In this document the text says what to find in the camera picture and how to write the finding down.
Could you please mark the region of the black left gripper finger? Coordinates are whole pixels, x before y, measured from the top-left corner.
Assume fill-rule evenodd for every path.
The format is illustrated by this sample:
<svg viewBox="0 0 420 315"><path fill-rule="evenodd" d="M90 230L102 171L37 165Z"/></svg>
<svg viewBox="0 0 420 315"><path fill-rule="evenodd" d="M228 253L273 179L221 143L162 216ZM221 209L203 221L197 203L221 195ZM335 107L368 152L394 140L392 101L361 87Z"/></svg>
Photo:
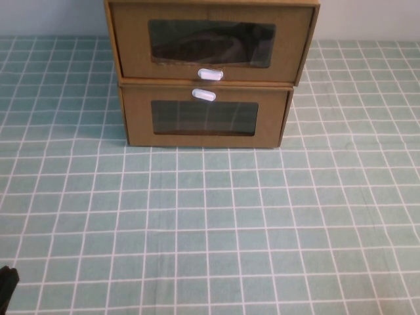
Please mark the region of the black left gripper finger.
<svg viewBox="0 0 420 315"><path fill-rule="evenodd" d="M8 268L5 279L5 302L9 302L19 282L18 271L15 268Z"/></svg>
<svg viewBox="0 0 420 315"><path fill-rule="evenodd" d="M8 285L10 274L11 269L8 266L1 268L1 314L5 314L10 299Z"/></svg>

